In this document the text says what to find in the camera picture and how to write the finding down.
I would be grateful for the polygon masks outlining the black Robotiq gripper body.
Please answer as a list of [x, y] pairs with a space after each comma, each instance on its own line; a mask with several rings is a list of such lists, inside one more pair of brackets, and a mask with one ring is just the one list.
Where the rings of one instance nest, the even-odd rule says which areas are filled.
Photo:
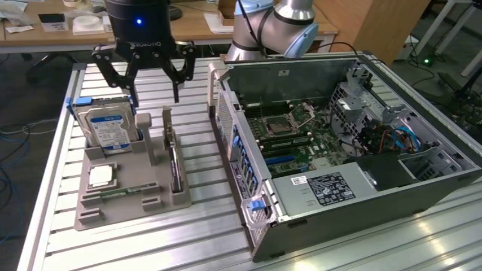
[[170, 28], [168, 1], [105, 1], [116, 41], [115, 52], [139, 69], [170, 60], [176, 44]]

